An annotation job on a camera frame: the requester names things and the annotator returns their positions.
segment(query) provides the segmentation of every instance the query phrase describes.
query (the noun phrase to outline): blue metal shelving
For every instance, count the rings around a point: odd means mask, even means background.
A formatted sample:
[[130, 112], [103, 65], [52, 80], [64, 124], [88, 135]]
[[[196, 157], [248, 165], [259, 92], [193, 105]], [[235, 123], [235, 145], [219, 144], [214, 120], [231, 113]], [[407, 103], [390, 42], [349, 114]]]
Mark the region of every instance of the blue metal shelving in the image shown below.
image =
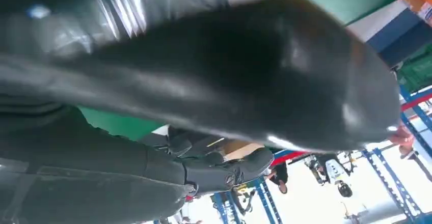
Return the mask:
[[270, 193], [265, 180], [263, 178], [260, 178], [260, 179], [255, 180], [254, 183], [255, 183], [255, 187], [257, 189], [258, 195], [261, 199], [262, 205], [265, 209], [265, 212], [267, 214], [267, 217], [268, 217], [270, 224], [276, 224], [276, 223], [282, 224], [282, 219], [279, 215], [279, 212], [276, 208], [276, 204], [273, 201], [272, 194]]
[[[409, 223], [415, 223], [417, 217], [422, 217], [423, 212], [420, 210], [416, 202], [413, 200], [411, 195], [407, 192], [407, 189], [404, 187], [402, 182], [399, 180], [399, 178], [396, 176], [395, 172], [391, 169], [391, 167], [388, 165], [386, 159], [381, 153], [381, 150], [374, 149], [372, 152], [369, 151], [362, 151], [363, 156], [369, 161], [372, 168], [375, 170], [375, 172], [378, 174], [379, 178], [383, 182], [385, 188], [387, 189], [387, 192], [389, 193], [392, 200], [395, 202], [396, 206], [401, 210], [402, 213], [404, 213], [407, 216], [407, 220]], [[384, 166], [386, 171], [389, 173], [390, 177], [392, 178], [394, 185], [396, 186], [397, 192], [390, 186], [389, 181], [385, 178], [385, 175], [380, 170], [378, 165], [373, 160], [373, 155], [375, 155], [381, 162], [381, 164]]]
[[[426, 94], [430, 94], [432, 92], [432, 89], [426, 90], [422, 93], [416, 94], [414, 96], [411, 96], [411, 94], [401, 85], [400, 86], [400, 94], [405, 99], [406, 102], [411, 102], [417, 98], [421, 98], [422, 96]], [[423, 121], [423, 123], [426, 125], [426, 127], [432, 131], [432, 120], [430, 117], [420, 108], [420, 106], [415, 105], [413, 106], [414, 112], [418, 115], [418, 117]], [[429, 157], [432, 158], [432, 148], [430, 145], [426, 142], [426, 140], [423, 138], [423, 136], [416, 130], [416, 128], [411, 124], [411, 122], [408, 120], [408, 118], [405, 116], [405, 114], [401, 113], [401, 119], [403, 123], [406, 125], [408, 130], [414, 135], [414, 137], [417, 139], [418, 143], [421, 145], [421, 147], [424, 148], [426, 153], [429, 155]]]

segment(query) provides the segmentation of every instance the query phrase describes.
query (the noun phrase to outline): black shoe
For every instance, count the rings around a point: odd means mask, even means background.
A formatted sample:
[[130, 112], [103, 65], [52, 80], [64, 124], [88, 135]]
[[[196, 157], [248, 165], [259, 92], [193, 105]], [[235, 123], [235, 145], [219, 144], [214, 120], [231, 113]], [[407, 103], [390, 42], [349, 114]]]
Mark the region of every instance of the black shoe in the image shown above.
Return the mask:
[[260, 177], [274, 160], [267, 148], [259, 148], [243, 159], [235, 159], [218, 165], [234, 173], [233, 186], [241, 185]]

